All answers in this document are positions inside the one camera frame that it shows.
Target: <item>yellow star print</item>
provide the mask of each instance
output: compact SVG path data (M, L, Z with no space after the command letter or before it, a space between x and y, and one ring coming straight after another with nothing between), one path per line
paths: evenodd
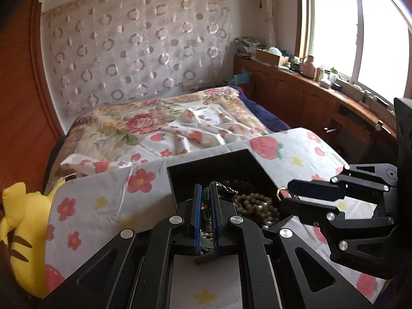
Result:
M298 165L300 167L303 167L303 162L300 158L298 157L292 157L292 164Z
M107 204L107 199L105 197L101 197L99 199L96 200L96 204L94 205L94 209L98 210L101 208L106 207Z
M129 217L129 218L124 218L123 220L120 220L120 228L123 230L123 229L126 229L126 228L128 228L128 227L132 227L132 226L134 226L134 225L136 225L137 224L137 221L136 221L136 219L132 216L132 217Z
M203 289L200 293L193 296L199 306L206 305L211 306L212 301L217 300L219 297L209 292L209 289Z
M343 200L337 201L336 206L340 211L345 211L346 209L346 203Z

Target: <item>bed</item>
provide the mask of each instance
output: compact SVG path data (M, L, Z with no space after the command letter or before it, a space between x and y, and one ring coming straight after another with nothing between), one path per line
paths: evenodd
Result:
M234 120L261 135L290 129L285 122L247 98L242 88L238 86L213 88L173 98L95 109L79 116L67 136L57 142L47 166L43 192L46 194L50 192L59 178L75 173L73 169L61 166L68 156L79 153L97 161L117 160L135 146L132 144L139 144L145 136L165 126L168 122L172 122L187 108L193 106L219 107L221 110L216 112L217 114L225 112ZM142 116L142 120L146 119L147 124L152 123L152 125L129 134L132 137L125 140L125 135L119 135L117 131L124 127L125 119L135 115ZM132 158L123 157L122 159L135 162Z
M122 229L145 231L174 214L168 166L247 149L277 187L292 179L328 180L340 173L345 161L317 135L302 128L289 130L267 112L262 116L262 108L248 101L241 89L223 87L80 116L47 183L46 193L61 177L78 177L57 191L51 208L45 256L49 290ZM281 131L273 133L252 111ZM262 149L268 140L270 149ZM141 183L131 187L130 178L137 176ZM371 217L374 210L374 205L351 198L335 204L348 218ZM331 262L318 228L302 225L297 218L287 226L366 298L376 300L384 280ZM204 290L215 299L206 304L211 308L241 308L236 263L236 257L224 257L194 266L190 257L177 257L170 307L198 308Z

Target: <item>sheer curtain with circle pattern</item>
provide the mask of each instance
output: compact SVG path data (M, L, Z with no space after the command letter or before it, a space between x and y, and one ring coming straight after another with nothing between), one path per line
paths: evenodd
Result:
M50 88L68 112L219 81L227 0L75 0L42 15Z

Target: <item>white bedsheet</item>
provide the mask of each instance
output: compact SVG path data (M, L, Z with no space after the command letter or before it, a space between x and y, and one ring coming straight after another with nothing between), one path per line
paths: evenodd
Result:
M168 166L240 149L249 149L277 187L286 186L292 179L329 180L345 165L344 160L318 136L298 128L175 157L159 159L156 156L157 159L132 166L126 159L124 164L119 165L119 160L104 166L104 173L69 181L54 197L46 242L50 290L120 230L132 228L140 232L151 229L160 220L174 214ZM78 170L82 161L79 157L83 156L73 156L67 163L77 166ZM81 166L92 164L93 160L89 159ZM348 218L371 217L374 209L370 203L350 198L335 204L346 212ZM288 227L370 301L376 299L383 280L332 263L328 246L318 228L302 225L295 218ZM236 257L225 257L204 266L193 265L190 257L176 258L170 308L202 307L242 307Z

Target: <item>gold ring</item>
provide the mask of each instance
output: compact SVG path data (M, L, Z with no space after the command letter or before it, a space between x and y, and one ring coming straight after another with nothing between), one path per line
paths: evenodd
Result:
M287 193L289 193L289 195L292 197L292 199L294 199L294 200L300 200L300 198L297 196L297 195L295 195L295 194L293 194L290 190L288 190L286 187L280 187L277 191L276 191L276 196L277 196L277 198L278 198L278 200L281 202L282 200L284 200L284 197L282 196L281 197L281 191L285 191L285 192L287 192Z

